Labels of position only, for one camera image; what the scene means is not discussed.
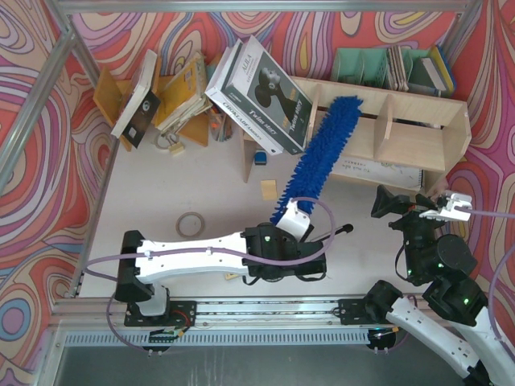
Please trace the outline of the blue microfiber duster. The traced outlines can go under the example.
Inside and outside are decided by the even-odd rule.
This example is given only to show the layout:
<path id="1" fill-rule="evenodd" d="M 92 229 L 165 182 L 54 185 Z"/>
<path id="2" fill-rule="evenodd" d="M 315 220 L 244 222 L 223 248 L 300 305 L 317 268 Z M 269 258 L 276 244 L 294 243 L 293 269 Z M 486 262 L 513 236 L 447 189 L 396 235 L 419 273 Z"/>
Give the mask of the blue microfiber duster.
<path id="1" fill-rule="evenodd" d="M 362 99 L 338 96 L 329 106 L 293 175 L 278 199 L 270 222 L 278 224 L 291 199 L 297 198 L 298 209 L 310 215 L 315 206 L 305 198 L 318 199 L 335 163 L 352 136 L 361 116 Z"/>

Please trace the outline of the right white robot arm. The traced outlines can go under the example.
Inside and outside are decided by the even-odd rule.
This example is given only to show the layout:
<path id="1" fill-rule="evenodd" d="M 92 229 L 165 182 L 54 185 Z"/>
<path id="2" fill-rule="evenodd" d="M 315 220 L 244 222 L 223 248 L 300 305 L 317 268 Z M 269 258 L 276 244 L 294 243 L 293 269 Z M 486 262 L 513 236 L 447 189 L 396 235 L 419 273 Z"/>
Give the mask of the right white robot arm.
<path id="1" fill-rule="evenodd" d="M 453 368 L 466 385 L 512 385 L 514 346 L 493 313 L 493 295 L 472 279 L 477 265 L 459 236 L 436 236 L 448 221 L 466 222 L 475 214 L 469 195 L 445 191 L 435 201 L 424 195 L 411 199 L 394 195 L 382 185 L 371 211 L 373 218 L 398 214 L 389 223 L 402 232 L 404 280 L 426 285 L 422 297 L 452 330 L 427 317 L 407 296 L 387 281 L 377 281 L 364 297 L 366 314 L 374 322 L 391 322 L 431 349 Z"/>

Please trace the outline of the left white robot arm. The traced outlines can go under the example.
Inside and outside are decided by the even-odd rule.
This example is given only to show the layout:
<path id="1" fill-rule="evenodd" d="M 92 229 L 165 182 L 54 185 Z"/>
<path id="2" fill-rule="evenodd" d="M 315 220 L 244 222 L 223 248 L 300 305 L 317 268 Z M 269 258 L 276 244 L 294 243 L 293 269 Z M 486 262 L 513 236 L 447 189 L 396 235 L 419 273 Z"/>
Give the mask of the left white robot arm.
<path id="1" fill-rule="evenodd" d="M 324 244 L 305 241 L 310 216 L 292 199 L 278 220 L 208 240 L 154 242 L 138 239 L 118 265 L 114 297 L 135 305 L 142 316 L 162 317 L 170 309 L 163 281 L 179 275 L 233 273 L 245 285 L 285 277 L 319 281 L 327 274 Z"/>

